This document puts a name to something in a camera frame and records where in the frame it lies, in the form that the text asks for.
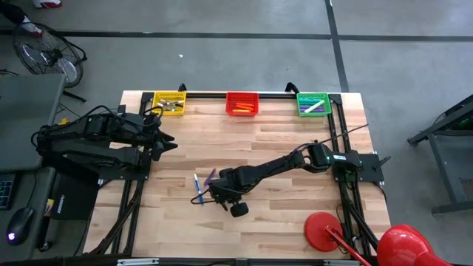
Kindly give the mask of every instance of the gray floor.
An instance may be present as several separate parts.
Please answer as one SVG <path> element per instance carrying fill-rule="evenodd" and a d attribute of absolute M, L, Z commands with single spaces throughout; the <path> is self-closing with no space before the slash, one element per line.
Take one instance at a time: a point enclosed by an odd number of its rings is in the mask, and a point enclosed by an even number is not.
<path fill-rule="evenodd" d="M 18 3 L 57 30 L 330 33 L 322 0 L 69 0 L 59 10 Z M 470 1 L 333 0 L 333 8 L 340 34 L 473 35 Z M 292 81 L 303 91 L 340 92 L 331 41 L 69 40 L 89 56 L 72 90 L 89 102 L 64 100 L 80 113 L 99 103 L 116 107 L 125 89 L 176 89 L 182 82 L 191 90 L 279 91 Z M 448 197 L 430 147 L 413 148 L 406 139 L 472 93 L 473 42 L 342 41 L 341 51 L 350 91 L 363 96 L 374 147 L 392 156 L 384 166 L 392 224 L 413 225 L 439 256 L 471 264 L 473 211 L 430 214 Z M 0 37 L 0 59 L 0 68 L 27 73 L 9 36 Z"/>

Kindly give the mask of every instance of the wooden table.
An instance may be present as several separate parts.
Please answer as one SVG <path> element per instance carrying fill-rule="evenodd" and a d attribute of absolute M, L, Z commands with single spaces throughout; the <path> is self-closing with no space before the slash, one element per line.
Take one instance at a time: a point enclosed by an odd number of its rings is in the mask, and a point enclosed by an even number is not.
<path fill-rule="evenodd" d="M 127 112 L 138 113 L 141 94 L 123 93 L 121 104 L 126 104 Z M 342 99 L 348 129 L 364 125 L 367 119 L 360 94 L 342 94 Z M 184 116 L 163 117 L 160 129 L 174 136 L 179 147 L 152 165 L 133 256 L 347 257 L 338 249 L 314 250 L 303 236 L 309 215 L 325 211 L 336 216 L 341 202 L 332 171 L 311 174 L 298 169 L 262 181 L 243 197 L 250 211 L 239 218 L 217 204 L 189 202 L 197 194 L 194 173 L 203 184 L 213 168 L 259 165 L 288 154 L 301 143 L 330 137 L 327 118 L 299 117 L 295 100 L 260 99 L 259 105 L 256 117 L 230 117 L 225 113 L 225 99 L 188 99 Z M 372 151 L 367 127 L 350 133 L 350 142 L 360 153 Z M 117 219 L 122 190 L 121 181 L 100 190 L 84 251 L 93 249 Z M 366 221 L 379 238 L 390 227 L 383 194 L 369 183 L 360 184 L 360 193 Z"/>

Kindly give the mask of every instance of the keyboard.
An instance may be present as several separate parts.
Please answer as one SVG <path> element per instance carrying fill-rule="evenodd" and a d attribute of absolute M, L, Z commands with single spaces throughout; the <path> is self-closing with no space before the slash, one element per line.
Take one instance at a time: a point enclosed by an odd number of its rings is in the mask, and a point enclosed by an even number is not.
<path fill-rule="evenodd" d="M 0 174 L 0 211 L 12 208 L 14 188 L 16 187 L 15 178 L 15 174 Z"/>

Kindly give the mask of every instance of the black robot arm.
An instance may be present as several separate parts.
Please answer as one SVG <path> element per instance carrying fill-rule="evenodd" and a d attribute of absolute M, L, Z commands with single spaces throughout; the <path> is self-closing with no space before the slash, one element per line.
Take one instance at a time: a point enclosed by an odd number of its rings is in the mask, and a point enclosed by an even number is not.
<path fill-rule="evenodd" d="M 333 165 L 343 166 L 348 171 L 357 171 L 361 161 L 357 151 L 346 154 L 334 153 L 322 143 L 308 143 L 294 149 L 279 159 L 259 166 L 240 166 L 219 172 L 219 179 L 210 181 L 209 192 L 216 203 L 227 211 L 226 203 L 231 204 L 231 214 L 238 217 L 247 214 L 248 207 L 240 203 L 242 195 L 251 191 L 261 180 L 283 172 L 303 168 L 311 173 L 328 170 Z"/>
<path fill-rule="evenodd" d="M 99 107 L 108 112 L 90 114 Z M 177 147 L 172 136 L 160 131 L 157 115 L 115 114 L 105 106 L 91 112 L 64 125 L 42 126 L 32 136 L 33 144 L 37 136 L 36 151 L 44 165 L 70 175 L 78 169 L 93 175 L 87 168 L 94 167 L 105 180 L 146 179 L 151 160 Z M 111 142 L 129 146 L 113 149 Z"/>

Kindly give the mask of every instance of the plastic bin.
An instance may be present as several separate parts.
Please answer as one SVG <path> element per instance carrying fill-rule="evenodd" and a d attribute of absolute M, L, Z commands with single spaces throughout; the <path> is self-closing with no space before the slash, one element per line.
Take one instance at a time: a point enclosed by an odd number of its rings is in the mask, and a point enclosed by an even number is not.
<path fill-rule="evenodd" d="M 324 103 L 321 105 L 324 107 L 325 112 L 310 112 L 304 113 L 301 112 L 301 105 L 304 105 L 304 102 L 300 99 L 309 98 L 309 99 L 320 99 L 324 100 Z M 297 110 L 300 117 L 314 117 L 314 116 L 325 116 L 332 112 L 332 105 L 330 104 L 330 99 L 328 98 L 328 93 L 298 93 L 297 94 Z"/>
<path fill-rule="evenodd" d="M 225 110 L 230 116 L 247 116 L 253 117 L 258 114 L 258 94 L 251 92 L 228 92 L 227 93 L 227 105 Z M 238 103 L 243 103 L 245 108 L 238 107 Z M 237 109 L 245 109 L 249 112 L 235 112 Z"/>
<path fill-rule="evenodd" d="M 185 92 L 155 92 L 154 97 L 153 97 L 153 107 L 157 105 L 157 103 L 160 102 L 160 100 L 166 100 L 166 101 L 179 101 L 183 100 L 184 103 L 181 103 L 183 107 L 176 106 L 174 108 L 174 111 L 164 111 L 163 115 L 184 115 L 184 110 L 186 109 L 186 93 Z M 154 109 L 152 111 L 155 114 L 159 114 L 161 112 L 161 109 Z"/>

